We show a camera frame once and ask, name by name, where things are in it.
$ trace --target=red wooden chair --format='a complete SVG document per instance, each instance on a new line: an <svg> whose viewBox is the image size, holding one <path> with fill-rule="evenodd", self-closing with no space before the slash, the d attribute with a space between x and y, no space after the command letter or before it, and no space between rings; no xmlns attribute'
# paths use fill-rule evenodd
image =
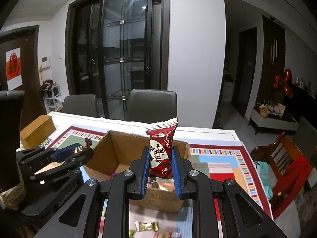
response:
<svg viewBox="0 0 317 238"><path fill-rule="evenodd" d="M276 219L298 195L312 167L298 147L285 138L285 132L273 144L253 149L251 158L266 161L277 178L270 200L273 218Z"/></svg>

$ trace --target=door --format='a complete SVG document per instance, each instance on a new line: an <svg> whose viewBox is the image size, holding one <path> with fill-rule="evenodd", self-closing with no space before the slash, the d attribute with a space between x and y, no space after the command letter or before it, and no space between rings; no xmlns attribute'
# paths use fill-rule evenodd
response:
<svg viewBox="0 0 317 238"><path fill-rule="evenodd" d="M256 65L257 28L239 33L239 56L232 105L245 116L247 111Z"/></svg>
<svg viewBox="0 0 317 238"><path fill-rule="evenodd" d="M110 119L125 120L132 89L151 87L151 20L152 0L103 0L99 74Z"/></svg>
<svg viewBox="0 0 317 238"><path fill-rule="evenodd" d="M100 2L79 8L75 14L77 29L74 67L76 94L95 94L98 113L104 117L98 70L98 24Z"/></svg>
<svg viewBox="0 0 317 238"><path fill-rule="evenodd" d="M273 88L274 77L284 75L285 30L277 23L263 16L264 49L263 65L256 102L272 99L283 103L283 98Z"/></svg>
<svg viewBox="0 0 317 238"><path fill-rule="evenodd" d="M6 53L11 50L17 51L20 48L22 85L13 90L25 90L21 130L40 115L46 114L43 98L40 96L36 36L35 30L27 30L0 37L0 83L2 90L8 90Z"/></svg>

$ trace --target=red chinese poster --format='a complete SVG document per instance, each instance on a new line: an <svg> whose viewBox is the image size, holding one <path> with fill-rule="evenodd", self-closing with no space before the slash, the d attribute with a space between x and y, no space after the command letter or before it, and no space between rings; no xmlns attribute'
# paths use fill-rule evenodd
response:
<svg viewBox="0 0 317 238"><path fill-rule="evenodd" d="M8 90L13 90L22 85L20 47L6 53L6 75Z"/></svg>

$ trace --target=wall-mounted device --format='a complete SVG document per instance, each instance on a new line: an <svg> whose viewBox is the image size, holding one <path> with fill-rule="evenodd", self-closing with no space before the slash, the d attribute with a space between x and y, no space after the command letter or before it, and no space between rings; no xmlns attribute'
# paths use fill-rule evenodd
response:
<svg viewBox="0 0 317 238"><path fill-rule="evenodd" d="M42 57L42 69L50 68L51 59L49 56Z"/></svg>

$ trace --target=teal cloth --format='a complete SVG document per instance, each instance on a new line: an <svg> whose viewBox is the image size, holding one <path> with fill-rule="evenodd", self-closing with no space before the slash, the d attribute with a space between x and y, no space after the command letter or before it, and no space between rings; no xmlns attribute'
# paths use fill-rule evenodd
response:
<svg viewBox="0 0 317 238"><path fill-rule="evenodd" d="M273 192L271 187L268 185L268 164L267 162L256 161L254 162L254 165L256 167L256 171L259 173L259 176L261 178L265 194L268 199L271 199L273 197Z"/></svg>

